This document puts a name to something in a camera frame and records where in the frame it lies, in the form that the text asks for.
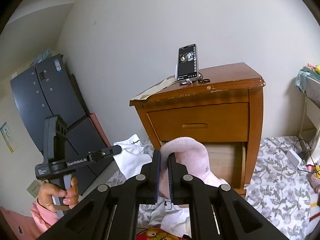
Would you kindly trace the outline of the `pink sleeve forearm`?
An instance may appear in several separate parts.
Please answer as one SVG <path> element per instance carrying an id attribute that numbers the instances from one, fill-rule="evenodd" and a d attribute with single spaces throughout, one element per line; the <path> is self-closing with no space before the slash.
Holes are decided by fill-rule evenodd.
<path id="1" fill-rule="evenodd" d="M 7 210 L 1 206 L 1 213 L 18 239 L 37 239 L 58 220 L 55 212 L 42 207 L 38 199 L 31 206 L 31 217 Z"/>

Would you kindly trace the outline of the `person's left hand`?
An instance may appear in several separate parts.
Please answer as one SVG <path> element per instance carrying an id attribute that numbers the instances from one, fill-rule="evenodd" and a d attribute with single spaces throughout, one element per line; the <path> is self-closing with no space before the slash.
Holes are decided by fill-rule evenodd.
<path id="1" fill-rule="evenodd" d="M 67 190 L 63 190 L 51 183 L 41 185 L 37 198 L 38 203 L 45 209 L 56 212 L 52 196 L 61 197 L 63 204 L 72 209 L 79 202 L 78 180 L 73 177 L 71 179 L 71 187 Z"/>

